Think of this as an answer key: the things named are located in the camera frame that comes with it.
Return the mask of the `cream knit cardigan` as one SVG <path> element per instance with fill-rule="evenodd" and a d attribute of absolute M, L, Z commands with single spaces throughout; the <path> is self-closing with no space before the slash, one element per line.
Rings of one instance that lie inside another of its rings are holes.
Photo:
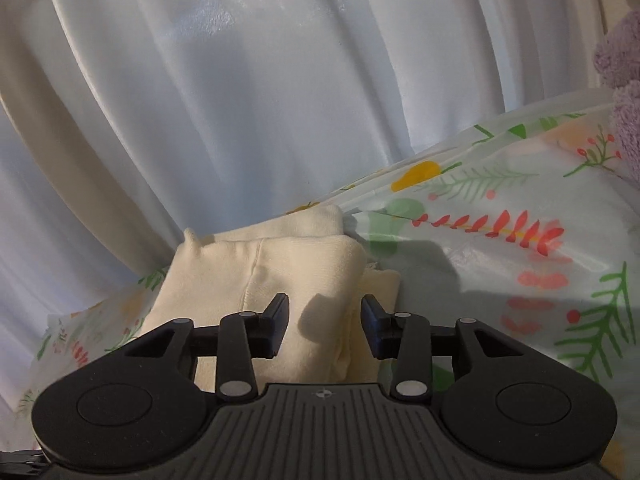
<path fill-rule="evenodd" d="M 197 237 L 184 233 L 142 332 L 174 318 L 195 326 L 232 313 L 262 312 L 284 292 L 290 320 L 272 360 L 257 360 L 258 386 L 270 382 L 374 382 L 380 363 L 360 325 L 372 295 L 393 311 L 400 276 L 369 261 L 345 235 L 337 206 L 314 206 L 254 226 Z"/>

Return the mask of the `floral plastic table cover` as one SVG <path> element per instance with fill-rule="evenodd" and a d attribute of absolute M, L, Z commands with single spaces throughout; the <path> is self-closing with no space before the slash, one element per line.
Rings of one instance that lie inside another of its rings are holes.
<path fill-rule="evenodd" d="M 612 394 L 605 465 L 639 474 L 639 190 L 610 104 L 539 104 L 342 188 L 345 235 L 400 276 L 396 310 L 480 318 Z M 96 306 L 50 319 L 15 410 L 10 448 L 55 379 L 135 336 L 169 269 Z"/>

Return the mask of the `white sheer curtain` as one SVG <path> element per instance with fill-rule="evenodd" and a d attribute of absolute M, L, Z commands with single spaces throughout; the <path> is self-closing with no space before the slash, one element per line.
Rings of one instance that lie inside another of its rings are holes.
<path fill-rule="evenodd" d="M 589 87 L 601 29 L 597 0 L 53 3 L 180 237 L 283 214 L 476 122 Z M 3 444 L 48 317 L 140 275 L 70 212 L 1 103 Z"/>

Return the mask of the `beige curtain panel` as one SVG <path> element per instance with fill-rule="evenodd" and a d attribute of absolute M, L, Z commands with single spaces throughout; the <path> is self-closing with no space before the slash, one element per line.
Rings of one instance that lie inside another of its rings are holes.
<path fill-rule="evenodd" d="M 75 218 L 137 274 L 171 262 L 180 234 L 108 123 L 53 0 L 1 0 L 1 103 Z"/>

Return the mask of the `purple plush toy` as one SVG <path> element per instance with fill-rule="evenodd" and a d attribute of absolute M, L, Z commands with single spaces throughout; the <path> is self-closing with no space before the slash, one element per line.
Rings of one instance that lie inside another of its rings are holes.
<path fill-rule="evenodd" d="M 639 10 L 629 11 L 597 44 L 593 65 L 613 90 L 611 124 L 631 177 L 639 182 Z"/>

